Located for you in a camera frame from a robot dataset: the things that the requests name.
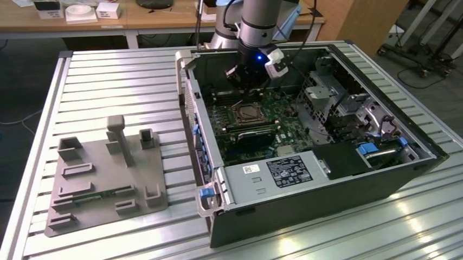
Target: circuit board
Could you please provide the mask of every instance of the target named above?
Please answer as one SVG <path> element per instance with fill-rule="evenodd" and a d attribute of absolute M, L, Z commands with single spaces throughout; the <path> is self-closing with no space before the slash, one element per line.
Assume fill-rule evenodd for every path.
<path fill-rule="evenodd" d="M 208 107 L 226 166 L 307 151 L 314 146 L 294 109 L 295 98 L 267 90 L 260 101 Z"/>

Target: aluminum extrusion table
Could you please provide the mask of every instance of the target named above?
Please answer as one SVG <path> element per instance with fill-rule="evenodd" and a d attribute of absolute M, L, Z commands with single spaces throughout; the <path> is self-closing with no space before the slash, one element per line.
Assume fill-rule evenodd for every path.
<path fill-rule="evenodd" d="M 354 45 L 335 43 L 451 154 L 432 173 L 416 178 L 388 199 L 211 249 L 206 220 L 196 213 L 192 165 L 175 87 L 174 55 L 187 47 L 63 53 L 0 259 L 462 258 L 462 138 L 364 53 Z M 48 238 L 44 228 L 59 138 L 72 135 L 82 141 L 104 139 L 104 117 L 115 114 L 126 116 L 126 134 L 150 127 L 160 135 L 170 207 Z"/>

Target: workbench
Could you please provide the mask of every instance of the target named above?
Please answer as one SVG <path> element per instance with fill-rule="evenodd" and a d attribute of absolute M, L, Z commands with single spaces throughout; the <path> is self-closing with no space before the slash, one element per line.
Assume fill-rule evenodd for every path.
<path fill-rule="evenodd" d="M 0 259 L 416 259 L 463 256 L 463 140 L 355 45 L 335 43 L 450 159 L 388 199 L 211 249 L 176 94 L 184 48 L 63 52 L 40 118 Z M 159 133 L 168 209 L 48 238 L 44 235 L 60 138 L 103 140 L 106 117 L 126 135 Z"/>
<path fill-rule="evenodd" d="M 194 0 L 175 0 L 172 8 L 156 10 L 140 7 L 135 0 L 119 0 L 122 15 L 119 19 L 99 19 L 96 23 L 67 24 L 66 19 L 40 19 L 36 8 L 20 8 L 11 0 L 0 1 L 0 39 L 66 38 L 87 36 L 123 35 L 130 49 L 138 49 L 138 35 L 194 33 L 196 8 Z M 310 14 L 296 20 L 295 30 L 308 29 Z M 315 41 L 323 17 L 315 18 L 308 41 Z M 215 32 L 215 22 L 202 22 L 202 32 Z"/>

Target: white box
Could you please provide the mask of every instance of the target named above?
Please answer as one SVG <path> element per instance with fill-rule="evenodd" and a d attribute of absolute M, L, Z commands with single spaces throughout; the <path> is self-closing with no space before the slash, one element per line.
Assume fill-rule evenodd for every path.
<path fill-rule="evenodd" d="M 96 8 L 96 15 L 99 18 L 119 19 L 122 9 L 118 3 L 100 3 Z"/>
<path fill-rule="evenodd" d="M 404 30 L 396 25 L 394 25 L 390 30 L 390 34 L 386 37 L 384 43 L 387 43 L 391 46 L 395 46 L 403 34 L 404 34 Z"/>
<path fill-rule="evenodd" d="M 40 19 L 64 18 L 63 5 L 60 2 L 34 2 Z"/>
<path fill-rule="evenodd" d="M 96 23 L 98 21 L 95 9 L 92 7 L 76 4 L 66 8 L 67 24 Z"/>

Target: gray plastic tray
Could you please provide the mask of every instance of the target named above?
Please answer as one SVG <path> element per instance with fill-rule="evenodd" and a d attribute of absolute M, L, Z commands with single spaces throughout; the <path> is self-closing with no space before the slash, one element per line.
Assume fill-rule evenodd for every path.
<path fill-rule="evenodd" d="M 108 140 L 59 142 L 48 237 L 168 206 L 158 134 L 144 129 L 126 137 L 123 116 L 108 118 L 108 129 Z"/>

